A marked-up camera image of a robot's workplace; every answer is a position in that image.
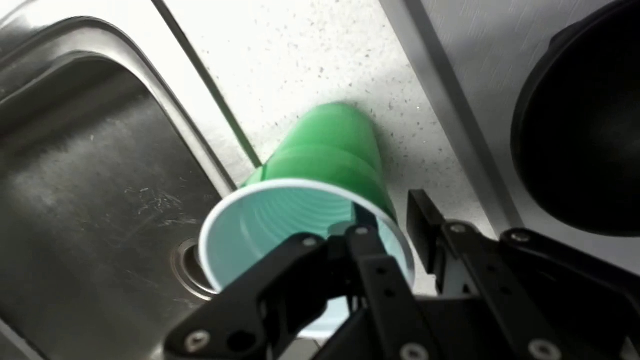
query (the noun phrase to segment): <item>sink basin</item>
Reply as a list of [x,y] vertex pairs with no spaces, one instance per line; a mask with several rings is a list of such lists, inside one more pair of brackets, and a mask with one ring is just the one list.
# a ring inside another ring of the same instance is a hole
[[234,187],[223,167],[252,163],[149,1],[14,1],[0,5],[0,358],[160,358],[207,296],[192,245]]

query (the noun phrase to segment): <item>plastic cup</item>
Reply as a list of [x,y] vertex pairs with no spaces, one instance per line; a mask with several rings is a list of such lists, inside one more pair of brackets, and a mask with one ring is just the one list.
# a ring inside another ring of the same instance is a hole
[[[412,251],[384,187],[372,122],[347,103],[317,105],[207,214],[199,231],[204,273],[222,289],[292,234],[342,234],[356,224],[353,204],[376,216],[386,251],[412,283]],[[299,336],[329,338],[345,317],[345,299],[331,299]]]

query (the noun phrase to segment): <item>black bowl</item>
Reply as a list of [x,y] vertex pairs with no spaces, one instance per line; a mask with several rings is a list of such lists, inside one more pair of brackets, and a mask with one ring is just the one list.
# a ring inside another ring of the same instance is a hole
[[613,1],[552,40],[513,114],[532,197],[597,234],[640,234],[640,1]]

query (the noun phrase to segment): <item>cup rim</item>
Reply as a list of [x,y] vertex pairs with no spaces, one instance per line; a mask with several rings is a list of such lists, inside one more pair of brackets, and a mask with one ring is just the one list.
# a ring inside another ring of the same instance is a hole
[[223,285],[219,285],[219,282],[218,282],[218,278],[212,271],[209,262],[207,262],[205,243],[207,243],[207,237],[209,237],[207,236],[209,228],[219,218],[219,214],[225,207],[229,207],[231,204],[235,204],[238,199],[248,197],[248,195],[252,195],[256,191],[274,190],[274,187],[310,187],[310,190],[329,191],[329,193],[347,197],[347,199],[356,201],[358,205],[362,205],[364,209],[372,211],[378,218],[378,221],[384,221],[387,226],[387,229],[395,236],[395,239],[399,241],[399,248],[401,248],[403,257],[405,257],[405,279],[410,282],[410,285],[413,285],[416,263],[413,263],[413,253],[412,253],[412,248],[408,243],[408,237],[403,236],[403,231],[397,228],[397,224],[379,205],[376,205],[373,201],[362,197],[359,193],[353,193],[353,191],[343,190],[343,187],[334,185],[334,184],[324,184],[324,181],[307,180],[307,178],[276,178],[276,180],[263,180],[263,181],[257,181],[257,184],[249,184],[245,187],[239,187],[239,190],[231,191],[229,195],[222,197],[214,205],[214,209],[205,216],[205,220],[204,220],[204,224],[199,228],[199,236],[198,236],[198,248],[199,248],[198,255],[199,255],[199,265],[202,265],[205,278],[214,285],[214,294],[218,294]]

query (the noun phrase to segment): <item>white speckled countertop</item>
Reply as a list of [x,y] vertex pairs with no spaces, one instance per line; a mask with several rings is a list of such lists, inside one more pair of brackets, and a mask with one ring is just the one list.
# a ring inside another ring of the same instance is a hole
[[[376,0],[167,3],[262,160],[312,105],[353,102],[376,120],[401,220],[405,191],[424,187],[445,218],[491,234]],[[432,279],[418,273],[416,292],[432,294]]]

